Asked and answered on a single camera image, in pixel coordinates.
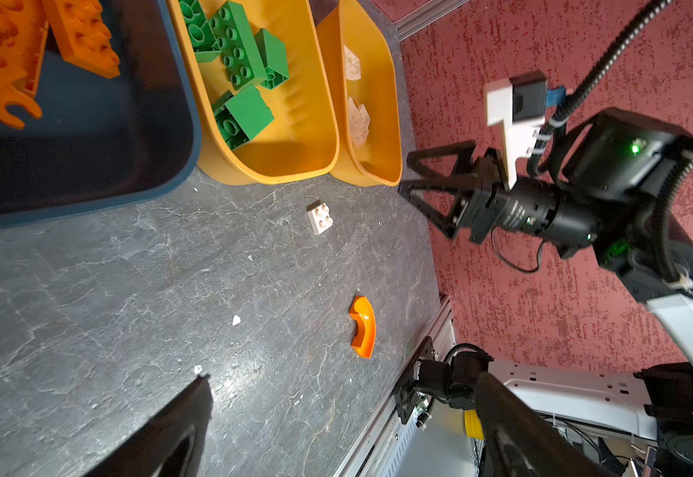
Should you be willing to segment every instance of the marble pattern surface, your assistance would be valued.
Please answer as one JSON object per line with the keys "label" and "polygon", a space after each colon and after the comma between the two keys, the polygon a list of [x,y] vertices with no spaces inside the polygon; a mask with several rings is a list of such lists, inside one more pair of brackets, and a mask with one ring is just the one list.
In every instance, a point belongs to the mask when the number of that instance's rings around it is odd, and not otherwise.
{"label": "marble pattern surface", "polygon": [[[399,43],[365,4],[407,152]],[[335,223],[315,236],[318,200]],[[355,294],[378,317],[370,360],[350,347]],[[231,187],[197,169],[152,202],[0,231],[0,476],[81,475],[198,366],[215,397],[201,475],[329,475],[438,306],[425,220],[330,176]]]}

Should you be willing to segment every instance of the yellow container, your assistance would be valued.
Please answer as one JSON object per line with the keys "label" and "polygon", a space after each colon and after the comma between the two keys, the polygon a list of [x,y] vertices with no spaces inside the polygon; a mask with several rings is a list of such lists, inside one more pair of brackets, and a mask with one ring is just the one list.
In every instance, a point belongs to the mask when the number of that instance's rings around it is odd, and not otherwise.
{"label": "yellow container", "polygon": [[[230,150],[211,110],[226,91],[234,91],[225,66],[220,60],[196,61],[179,0],[168,0],[201,116],[199,167],[213,179],[232,186],[280,184],[330,172],[339,154],[339,133],[309,1],[235,1],[246,9],[254,33],[266,28],[285,43],[290,79],[271,91],[259,88],[275,120],[254,140]],[[207,17],[224,3],[201,0]]]}
{"label": "yellow container", "polygon": [[[317,38],[341,136],[331,175],[356,186],[396,186],[402,176],[397,83],[383,33],[357,0],[341,0],[317,26]],[[343,45],[360,58],[362,78],[357,81],[347,81]],[[352,145],[348,130],[350,96],[370,115],[368,140],[359,147]]]}

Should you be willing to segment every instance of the black cable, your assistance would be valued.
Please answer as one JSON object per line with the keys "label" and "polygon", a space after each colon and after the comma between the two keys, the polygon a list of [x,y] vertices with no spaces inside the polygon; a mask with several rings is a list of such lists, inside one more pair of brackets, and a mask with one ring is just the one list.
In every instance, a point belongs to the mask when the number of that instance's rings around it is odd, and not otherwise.
{"label": "black cable", "polygon": [[[670,215],[678,191],[692,170],[693,155],[683,157],[676,163],[662,186],[652,214],[652,252],[659,277],[668,283],[680,279],[680,273],[676,270],[670,253]],[[693,299],[693,290],[682,290],[681,293]]]}
{"label": "black cable", "polygon": [[585,431],[583,431],[583,430],[580,429],[579,427],[577,427],[577,426],[575,426],[575,425],[572,425],[572,424],[570,424],[569,422],[564,421],[564,420],[561,419],[560,417],[553,417],[553,416],[549,416],[549,415],[545,415],[545,414],[540,414],[540,415],[543,416],[545,419],[551,419],[551,420],[554,420],[554,421],[561,421],[564,425],[566,425],[567,427],[569,427],[570,429],[572,429],[574,432],[576,432],[577,434],[579,434],[580,437],[582,437],[582,439],[584,439],[585,442],[587,442],[588,444],[590,444],[590,445],[593,447],[593,449],[600,455],[600,448],[598,447],[598,444],[594,443],[594,442],[590,439],[590,436],[589,436],[588,433],[586,433]]}
{"label": "black cable", "polygon": [[507,258],[505,258],[498,250],[497,246],[494,244],[494,232],[497,230],[497,227],[492,228],[492,232],[490,232],[490,239],[492,240],[492,249],[494,250],[494,253],[497,255],[497,257],[502,260],[506,265],[510,266],[512,269],[517,270],[522,273],[537,273],[540,272],[540,266],[542,265],[542,248],[545,246],[547,242],[544,240],[540,243],[540,246],[537,247],[537,266],[533,268],[532,270],[526,270],[521,268],[519,265],[515,265],[511,262],[508,261]]}
{"label": "black cable", "polygon": [[[600,60],[595,63],[593,69],[582,80],[580,86],[574,93],[566,96],[561,104],[556,108],[551,120],[542,126],[540,134],[547,136],[553,133],[553,130],[560,125],[565,124],[577,108],[586,100],[590,92],[598,85],[599,81],[609,72],[609,69],[619,59],[619,56],[627,49],[630,43],[643,31],[643,28],[654,19],[662,10],[670,5],[673,0],[652,0],[633,18],[633,20],[622,30],[622,33],[611,43]],[[548,144],[546,140],[537,140],[534,149],[543,150]],[[540,164],[541,153],[534,153],[527,161],[527,173],[532,177],[540,175],[538,165]]]}
{"label": "black cable", "polygon": [[485,355],[485,358],[488,361],[494,361],[494,359],[489,356],[489,353],[487,353],[484,349],[476,346],[475,344],[471,343],[459,343],[456,344],[454,347],[450,348],[449,351],[447,352],[447,355],[445,355],[444,362],[449,363],[449,360],[453,358],[453,355],[460,351],[461,349],[471,349],[473,351],[476,351],[478,353],[481,353]]}

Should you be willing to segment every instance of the green lego brick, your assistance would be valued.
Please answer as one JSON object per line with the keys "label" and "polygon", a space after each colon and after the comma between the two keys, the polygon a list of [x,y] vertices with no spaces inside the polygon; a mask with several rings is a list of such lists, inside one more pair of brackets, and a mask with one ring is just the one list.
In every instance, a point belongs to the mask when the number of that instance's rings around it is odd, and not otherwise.
{"label": "green lego brick", "polygon": [[199,62],[214,61],[220,55],[219,43],[211,31],[206,15],[199,0],[183,0],[180,2],[180,10],[185,24],[188,27],[190,43],[193,45],[193,52]]}
{"label": "green lego brick", "polygon": [[267,73],[244,6],[226,2],[209,19],[209,24],[219,42],[227,77],[236,91],[246,85],[256,86],[265,81]]}
{"label": "green lego brick", "polygon": [[285,43],[265,28],[254,35],[259,54],[262,56],[267,77],[262,83],[267,89],[273,89],[286,82],[288,74],[288,57],[285,54]]}
{"label": "green lego brick", "polygon": [[237,95],[228,91],[211,108],[230,149],[254,139],[275,119],[256,87],[243,88]]}

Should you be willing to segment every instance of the dark blue bin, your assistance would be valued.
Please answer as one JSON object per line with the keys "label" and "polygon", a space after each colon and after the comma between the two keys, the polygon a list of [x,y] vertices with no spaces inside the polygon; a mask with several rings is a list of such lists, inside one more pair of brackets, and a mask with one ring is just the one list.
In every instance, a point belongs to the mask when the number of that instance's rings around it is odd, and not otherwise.
{"label": "dark blue bin", "polygon": [[122,74],[105,79],[52,49],[36,102],[0,124],[0,228],[150,200],[198,161],[201,123],[164,0],[101,0]]}

